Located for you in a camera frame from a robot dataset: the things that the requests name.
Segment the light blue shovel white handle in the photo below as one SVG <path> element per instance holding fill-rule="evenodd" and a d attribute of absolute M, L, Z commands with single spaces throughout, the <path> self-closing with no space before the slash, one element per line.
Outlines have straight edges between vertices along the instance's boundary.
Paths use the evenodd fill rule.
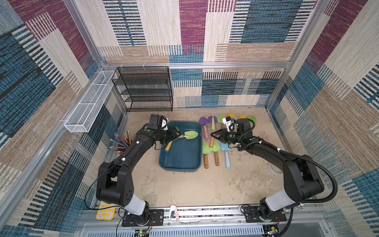
<path fill-rule="evenodd" d="M 231 162 L 229 157 L 229 145 L 226 143 L 220 143 L 220 149 L 225 152 L 226 168 L 231 168 Z"/>

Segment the purple shovel pink handle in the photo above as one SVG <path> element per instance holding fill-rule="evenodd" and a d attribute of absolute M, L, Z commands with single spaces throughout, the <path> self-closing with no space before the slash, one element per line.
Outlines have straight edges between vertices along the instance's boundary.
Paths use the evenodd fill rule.
<path fill-rule="evenodd" d="M 209 116 L 208 117 L 208 122 L 209 123 L 215 123 L 215 124 L 217 124 L 218 123 L 218 119 L 217 119 L 217 117 L 216 116 Z"/>
<path fill-rule="evenodd" d="M 208 130 L 207 130 L 208 123 L 209 123 L 209 120 L 206 117 L 201 117 L 199 119 L 199 124 L 202 125 L 202 127 L 203 127 L 204 138 L 206 140 L 209 139 Z"/>

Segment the green shovel yellow handle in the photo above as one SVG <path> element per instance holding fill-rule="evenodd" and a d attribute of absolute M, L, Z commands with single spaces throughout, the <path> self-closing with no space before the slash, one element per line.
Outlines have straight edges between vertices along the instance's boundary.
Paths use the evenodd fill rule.
<path fill-rule="evenodd" d="M 257 123 L 257 119 L 255 116 L 248 116 L 247 118 L 254 121 L 254 123 Z"/>

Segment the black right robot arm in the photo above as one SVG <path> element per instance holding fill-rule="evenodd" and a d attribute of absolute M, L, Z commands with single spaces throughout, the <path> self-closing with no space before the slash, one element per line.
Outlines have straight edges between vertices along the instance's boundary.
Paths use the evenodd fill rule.
<path fill-rule="evenodd" d="M 301 203 L 324 203 L 331 201 L 338 193 L 335 177 L 325 167 L 308 155 L 286 152 L 264 139 L 254 136 L 255 122 L 251 119 L 224 118 L 225 128 L 211 133 L 211 137 L 223 144 L 235 144 L 238 151 L 246 151 L 275 165 L 283 173 L 283 189 L 260 201 L 258 213 L 263 221 L 270 221 L 284 208 Z M 323 171 L 332 183 L 331 193 L 320 199 L 315 195 L 324 192 L 319 175 Z"/>

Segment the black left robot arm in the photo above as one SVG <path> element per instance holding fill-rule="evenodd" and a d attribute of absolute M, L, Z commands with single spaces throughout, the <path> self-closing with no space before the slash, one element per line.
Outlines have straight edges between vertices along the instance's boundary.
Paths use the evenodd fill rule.
<path fill-rule="evenodd" d="M 134 194 L 132 173 L 141 157 L 158 141 L 166 144 L 179 137 L 179 129 L 167 130 L 152 127 L 141 128 L 126 151 L 110 163 L 102 163 L 96 187 L 96 198 L 108 204 L 116 204 L 138 224 L 150 219 L 149 204 Z"/>

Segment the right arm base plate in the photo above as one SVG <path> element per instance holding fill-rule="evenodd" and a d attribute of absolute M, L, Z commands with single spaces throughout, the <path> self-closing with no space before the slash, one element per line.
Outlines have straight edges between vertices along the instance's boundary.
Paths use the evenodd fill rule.
<path fill-rule="evenodd" d="M 283 209 L 271 211 L 269 208 L 260 210 L 259 206 L 243 206 L 243 215 L 247 223 L 262 223 L 262 222 L 286 222 L 287 217 Z"/>

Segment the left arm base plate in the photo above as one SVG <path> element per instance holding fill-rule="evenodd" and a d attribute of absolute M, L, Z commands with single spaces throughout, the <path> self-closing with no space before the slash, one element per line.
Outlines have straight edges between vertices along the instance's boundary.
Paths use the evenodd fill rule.
<path fill-rule="evenodd" d="M 150 225 L 162 226 L 164 220 L 164 209 L 150 209 L 141 216 L 129 214 L 126 212 L 123 216 L 122 227 L 148 227 Z"/>

